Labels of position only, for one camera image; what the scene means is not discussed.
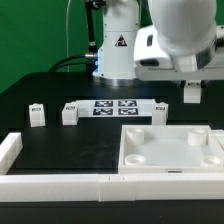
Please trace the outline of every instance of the white block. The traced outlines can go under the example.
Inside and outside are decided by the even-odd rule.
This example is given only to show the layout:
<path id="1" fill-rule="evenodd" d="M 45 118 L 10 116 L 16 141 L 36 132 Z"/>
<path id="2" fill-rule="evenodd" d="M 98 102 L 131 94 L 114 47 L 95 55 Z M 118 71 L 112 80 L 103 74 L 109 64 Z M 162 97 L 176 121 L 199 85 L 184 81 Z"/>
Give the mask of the white block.
<path id="1" fill-rule="evenodd" d="M 77 125 L 79 120 L 78 115 L 79 105 L 76 102 L 66 103 L 62 111 L 63 125 Z"/>
<path id="2" fill-rule="evenodd" d="M 134 175 L 100 175 L 99 201 L 134 201 Z"/>
<path id="3" fill-rule="evenodd" d="M 168 118 L 168 104 L 160 103 L 152 111 L 152 125 L 166 125 Z"/>
<path id="4" fill-rule="evenodd" d="M 201 103 L 201 81 L 186 81 L 184 87 L 184 103 Z"/>
<path id="5" fill-rule="evenodd" d="M 29 106 L 31 127 L 42 127 L 46 125 L 43 104 L 33 104 Z"/>
<path id="6" fill-rule="evenodd" d="M 98 201 L 98 175 L 0 176 L 0 202 Z"/>
<path id="7" fill-rule="evenodd" d="M 0 145 L 0 175 L 5 175 L 23 147 L 20 133 L 10 133 Z"/>
<path id="8" fill-rule="evenodd" d="M 224 199 L 223 173 L 136 176 L 136 200 Z"/>

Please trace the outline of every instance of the small white block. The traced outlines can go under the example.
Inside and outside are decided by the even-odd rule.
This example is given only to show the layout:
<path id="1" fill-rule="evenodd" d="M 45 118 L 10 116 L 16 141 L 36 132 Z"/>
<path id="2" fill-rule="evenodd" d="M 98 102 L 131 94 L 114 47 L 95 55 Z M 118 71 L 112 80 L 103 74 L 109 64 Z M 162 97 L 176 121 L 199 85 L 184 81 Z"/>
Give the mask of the small white block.
<path id="1" fill-rule="evenodd" d="M 62 111 L 63 125 L 77 125 L 79 120 L 78 108 L 79 105 L 76 102 L 65 104 Z"/>
<path id="2" fill-rule="evenodd" d="M 5 175 L 23 147 L 21 133 L 10 133 L 0 145 L 0 175 Z"/>
<path id="3" fill-rule="evenodd" d="M 201 81 L 186 81 L 184 103 L 201 103 Z"/>
<path id="4" fill-rule="evenodd" d="M 166 125 L 168 118 L 168 104 L 155 104 L 152 111 L 152 125 Z"/>
<path id="5" fill-rule="evenodd" d="M 33 104 L 29 106 L 31 127 L 42 127 L 46 125 L 43 104 Z"/>

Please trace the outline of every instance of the sticker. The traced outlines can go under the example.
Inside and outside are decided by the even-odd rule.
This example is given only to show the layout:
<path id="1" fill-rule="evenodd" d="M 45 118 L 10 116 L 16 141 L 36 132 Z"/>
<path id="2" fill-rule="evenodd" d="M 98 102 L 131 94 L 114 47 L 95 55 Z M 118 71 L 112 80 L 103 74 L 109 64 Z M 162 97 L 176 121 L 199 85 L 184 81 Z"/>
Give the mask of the sticker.
<path id="1" fill-rule="evenodd" d="M 156 107 L 156 110 L 165 110 L 165 107 Z"/>
<path id="2" fill-rule="evenodd" d="M 113 109 L 94 109 L 93 115 L 94 116 L 113 115 Z"/>
<path id="3" fill-rule="evenodd" d="M 66 110 L 75 110 L 74 106 L 66 107 Z"/>
<path id="4" fill-rule="evenodd" d="M 95 107 L 113 107 L 114 102 L 113 101 L 108 101 L 108 100 L 103 100 L 103 101 L 96 101 L 95 102 Z"/>
<path id="5" fill-rule="evenodd" d="M 132 109 L 126 109 L 126 108 L 122 108 L 122 109 L 118 109 L 118 114 L 119 115 L 138 115 L 138 109 L 137 108 L 132 108 Z"/>
<path id="6" fill-rule="evenodd" d="M 127 45 L 124 37 L 121 35 L 115 46 L 116 47 L 127 47 L 128 45 Z"/>
<path id="7" fill-rule="evenodd" d="M 119 100 L 118 101 L 119 107 L 137 107 L 136 100 Z"/>
<path id="8" fill-rule="evenodd" d="M 41 111 L 41 108 L 33 108 L 32 111 Z"/>

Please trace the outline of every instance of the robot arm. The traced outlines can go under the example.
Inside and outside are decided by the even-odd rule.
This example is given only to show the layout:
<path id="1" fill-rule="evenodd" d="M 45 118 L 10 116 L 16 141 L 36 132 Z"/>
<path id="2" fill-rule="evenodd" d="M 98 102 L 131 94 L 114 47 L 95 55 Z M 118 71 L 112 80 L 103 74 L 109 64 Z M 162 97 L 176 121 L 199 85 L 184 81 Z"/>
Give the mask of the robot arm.
<path id="1" fill-rule="evenodd" d="M 153 26 L 139 31 L 135 61 L 141 58 L 140 64 L 152 69 L 194 72 L 213 59 L 216 0 L 148 0 L 148 5 Z"/>

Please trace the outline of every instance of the wall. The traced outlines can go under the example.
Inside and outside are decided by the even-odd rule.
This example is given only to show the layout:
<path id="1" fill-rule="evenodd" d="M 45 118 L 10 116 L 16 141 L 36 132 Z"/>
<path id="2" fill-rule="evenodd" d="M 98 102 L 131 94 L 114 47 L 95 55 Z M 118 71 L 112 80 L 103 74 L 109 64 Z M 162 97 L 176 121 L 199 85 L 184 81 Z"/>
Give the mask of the wall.
<path id="1" fill-rule="evenodd" d="M 67 56 L 68 0 L 0 1 L 0 92 L 22 76 L 47 71 Z M 84 0 L 70 5 L 69 54 L 88 51 Z M 217 22 L 224 24 L 224 1 L 218 0 Z M 143 10 L 143 26 L 150 23 Z M 101 13 L 94 13 L 98 45 L 102 43 Z"/>

